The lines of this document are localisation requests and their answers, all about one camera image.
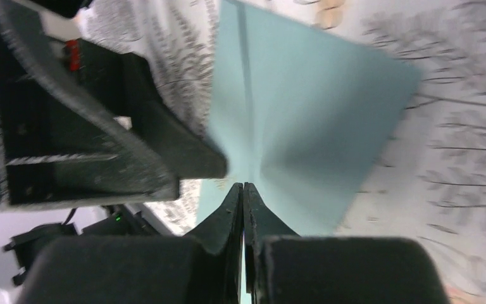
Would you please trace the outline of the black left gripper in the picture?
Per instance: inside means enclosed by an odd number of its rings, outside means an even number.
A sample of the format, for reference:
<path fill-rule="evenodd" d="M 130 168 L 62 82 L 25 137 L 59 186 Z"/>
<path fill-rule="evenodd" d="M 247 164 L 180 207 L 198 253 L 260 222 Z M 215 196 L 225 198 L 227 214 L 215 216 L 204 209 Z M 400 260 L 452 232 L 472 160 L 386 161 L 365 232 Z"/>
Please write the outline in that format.
<path fill-rule="evenodd" d="M 35 10 L 0 1 L 0 210 L 165 201 L 177 176 L 55 57 Z"/>

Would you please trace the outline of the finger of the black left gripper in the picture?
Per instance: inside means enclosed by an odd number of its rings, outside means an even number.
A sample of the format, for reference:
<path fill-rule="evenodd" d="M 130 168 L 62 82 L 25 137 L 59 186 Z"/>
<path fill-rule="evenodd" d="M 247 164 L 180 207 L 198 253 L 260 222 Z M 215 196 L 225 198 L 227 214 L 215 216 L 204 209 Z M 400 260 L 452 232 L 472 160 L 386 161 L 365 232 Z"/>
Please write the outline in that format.
<path fill-rule="evenodd" d="M 116 117 L 129 117 L 132 132 L 181 179 L 227 174 L 227 159 L 191 131 L 164 104 L 148 61 L 83 39 L 65 42 L 65 67 Z"/>

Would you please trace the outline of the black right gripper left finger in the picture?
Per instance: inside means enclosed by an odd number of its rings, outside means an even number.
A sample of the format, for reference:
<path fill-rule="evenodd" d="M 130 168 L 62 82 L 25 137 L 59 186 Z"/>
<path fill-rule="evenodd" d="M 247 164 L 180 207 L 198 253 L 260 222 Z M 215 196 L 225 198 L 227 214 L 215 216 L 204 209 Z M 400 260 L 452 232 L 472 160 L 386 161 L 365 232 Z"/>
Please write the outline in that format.
<path fill-rule="evenodd" d="M 49 243 L 18 303 L 238 303 L 242 195 L 183 236 L 70 236 Z"/>

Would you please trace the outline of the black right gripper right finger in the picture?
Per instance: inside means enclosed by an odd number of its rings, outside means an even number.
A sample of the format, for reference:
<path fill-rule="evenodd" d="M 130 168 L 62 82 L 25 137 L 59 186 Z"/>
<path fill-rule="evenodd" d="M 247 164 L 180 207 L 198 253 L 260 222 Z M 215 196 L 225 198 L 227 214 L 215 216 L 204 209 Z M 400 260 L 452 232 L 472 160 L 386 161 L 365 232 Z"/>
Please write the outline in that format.
<path fill-rule="evenodd" d="M 422 245 L 403 237 L 300 236 L 243 187 L 253 303 L 448 303 Z"/>

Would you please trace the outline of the teal paper envelope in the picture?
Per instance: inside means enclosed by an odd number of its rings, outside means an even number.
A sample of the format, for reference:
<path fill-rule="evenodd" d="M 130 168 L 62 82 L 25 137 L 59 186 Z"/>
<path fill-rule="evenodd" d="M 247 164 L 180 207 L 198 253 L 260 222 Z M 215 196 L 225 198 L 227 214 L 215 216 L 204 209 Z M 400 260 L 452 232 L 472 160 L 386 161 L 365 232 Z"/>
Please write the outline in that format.
<path fill-rule="evenodd" d="M 222 1 L 208 136 L 228 174 L 202 182 L 198 219 L 250 182 L 298 234 L 333 234 L 420 80 L 383 51 Z"/>

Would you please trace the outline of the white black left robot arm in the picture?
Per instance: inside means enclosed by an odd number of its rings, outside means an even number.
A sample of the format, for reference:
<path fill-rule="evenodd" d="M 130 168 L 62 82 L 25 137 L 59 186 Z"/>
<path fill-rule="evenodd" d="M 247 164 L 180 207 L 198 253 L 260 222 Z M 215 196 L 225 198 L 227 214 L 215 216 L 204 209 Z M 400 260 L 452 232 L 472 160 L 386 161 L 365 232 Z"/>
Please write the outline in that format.
<path fill-rule="evenodd" d="M 0 209 L 167 201 L 227 160 L 164 104 L 147 61 L 78 40 L 59 58 L 42 13 L 0 1 Z M 190 303 L 212 256 L 195 237 L 46 224 L 14 238 L 18 303 Z"/>

